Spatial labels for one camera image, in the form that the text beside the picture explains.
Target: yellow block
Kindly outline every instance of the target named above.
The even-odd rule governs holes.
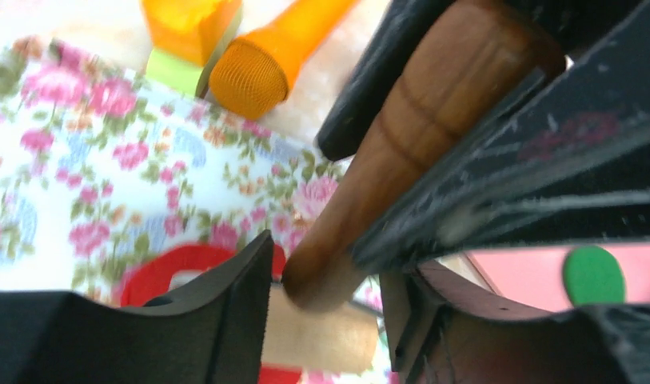
[[[142,0],[153,45],[204,67],[242,0]]]

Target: floral tablecloth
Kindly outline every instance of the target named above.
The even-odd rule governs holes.
[[[62,42],[0,54],[0,290],[72,289],[116,306],[134,270],[182,243],[237,249],[268,228],[289,255],[342,172]],[[373,278],[356,293],[377,309],[379,295]],[[361,376],[300,382],[395,382],[382,331],[377,349]]]

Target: green disc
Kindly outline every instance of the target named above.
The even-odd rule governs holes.
[[[564,290],[574,306],[624,302],[626,283],[619,262],[598,246],[576,248],[564,260]]]

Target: wooden cylinder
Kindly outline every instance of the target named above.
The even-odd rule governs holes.
[[[350,305],[329,314],[295,307],[282,288],[271,288],[261,363],[286,369],[361,374],[372,366],[377,317]]]
[[[457,0],[407,62],[325,211],[287,262],[289,297],[332,310],[365,274],[345,248],[535,67],[562,73],[560,47],[500,0]]]

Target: lime green object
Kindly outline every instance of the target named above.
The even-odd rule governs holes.
[[[619,262],[598,246],[570,252],[564,260],[563,281],[574,306],[626,300],[626,282]]]
[[[198,98],[204,98],[209,88],[212,69],[235,38],[242,22],[242,7],[236,12],[225,33],[219,40],[209,61],[204,67],[196,66],[182,58],[156,47],[150,52],[146,65],[146,77],[166,86]]]

